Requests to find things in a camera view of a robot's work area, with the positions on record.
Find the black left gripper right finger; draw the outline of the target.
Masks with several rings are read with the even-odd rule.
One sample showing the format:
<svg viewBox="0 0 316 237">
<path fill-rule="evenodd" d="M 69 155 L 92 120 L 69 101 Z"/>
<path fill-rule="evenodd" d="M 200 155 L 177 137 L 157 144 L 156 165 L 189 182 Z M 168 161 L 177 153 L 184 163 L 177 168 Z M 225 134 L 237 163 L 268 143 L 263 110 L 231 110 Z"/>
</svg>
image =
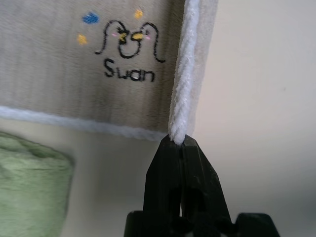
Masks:
<svg viewBox="0 0 316 237">
<path fill-rule="evenodd" d="M 185 136 L 181 146 L 184 178 L 184 214 L 190 221 L 205 214 L 211 222 L 231 221 L 219 177 L 197 141 Z"/>
</svg>

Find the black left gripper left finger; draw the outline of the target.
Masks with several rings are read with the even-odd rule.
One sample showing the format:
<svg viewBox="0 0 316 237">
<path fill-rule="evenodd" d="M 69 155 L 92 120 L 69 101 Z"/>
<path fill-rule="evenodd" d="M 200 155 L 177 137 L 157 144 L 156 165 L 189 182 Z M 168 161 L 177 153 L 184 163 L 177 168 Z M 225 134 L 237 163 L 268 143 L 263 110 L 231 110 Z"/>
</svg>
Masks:
<svg viewBox="0 0 316 237">
<path fill-rule="evenodd" d="M 182 195 L 181 147 L 165 136 L 148 168 L 143 210 L 179 216 Z"/>
</svg>

